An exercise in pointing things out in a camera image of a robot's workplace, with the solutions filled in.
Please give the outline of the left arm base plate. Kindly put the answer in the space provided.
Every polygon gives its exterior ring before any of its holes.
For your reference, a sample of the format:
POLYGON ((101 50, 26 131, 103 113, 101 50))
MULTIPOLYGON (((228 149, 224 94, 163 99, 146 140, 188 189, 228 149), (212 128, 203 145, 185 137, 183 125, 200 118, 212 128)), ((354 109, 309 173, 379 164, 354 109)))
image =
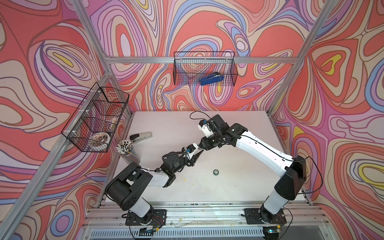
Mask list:
POLYGON ((133 212, 128 212, 126 215, 126 226, 164 226, 167 221, 166 209, 150 209, 144 216, 139 217, 133 212))

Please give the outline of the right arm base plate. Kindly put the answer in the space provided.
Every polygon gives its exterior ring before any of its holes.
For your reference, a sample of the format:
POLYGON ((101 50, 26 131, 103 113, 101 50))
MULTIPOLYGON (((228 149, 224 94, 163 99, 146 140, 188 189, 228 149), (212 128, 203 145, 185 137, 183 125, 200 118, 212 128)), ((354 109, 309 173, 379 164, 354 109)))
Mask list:
POLYGON ((248 208, 244 209, 241 214, 247 221, 248 225, 280 225, 283 226, 287 223, 283 209, 280 209, 277 214, 273 215, 264 208, 248 208))

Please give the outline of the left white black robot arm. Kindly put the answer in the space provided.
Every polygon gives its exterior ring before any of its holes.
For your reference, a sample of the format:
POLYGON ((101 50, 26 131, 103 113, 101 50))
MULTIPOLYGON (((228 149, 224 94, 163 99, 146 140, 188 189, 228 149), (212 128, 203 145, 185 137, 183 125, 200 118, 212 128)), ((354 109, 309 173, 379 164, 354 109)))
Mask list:
POLYGON ((175 181, 176 173, 185 167, 193 167, 203 152, 191 147, 170 152, 162 156, 163 164, 155 170, 131 163, 107 184, 105 195, 123 211, 129 211, 148 223, 153 216, 153 207, 142 197, 146 188, 169 187, 175 181))

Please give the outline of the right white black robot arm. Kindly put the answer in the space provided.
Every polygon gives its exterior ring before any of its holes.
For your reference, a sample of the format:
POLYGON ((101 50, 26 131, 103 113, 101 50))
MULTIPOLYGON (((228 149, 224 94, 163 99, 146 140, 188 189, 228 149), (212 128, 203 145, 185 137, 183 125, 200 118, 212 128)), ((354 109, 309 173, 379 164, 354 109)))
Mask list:
POLYGON ((200 149, 205 151, 224 145, 237 147, 272 169, 279 181, 274 190, 259 209, 265 223, 270 223, 279 211, 295 200, 306 179, 306 159, 287 155, 253 135, 246 127, 235 123, 229 126, 220 115, 199 122, 199 130, 205 137, 201 139, 200 149))

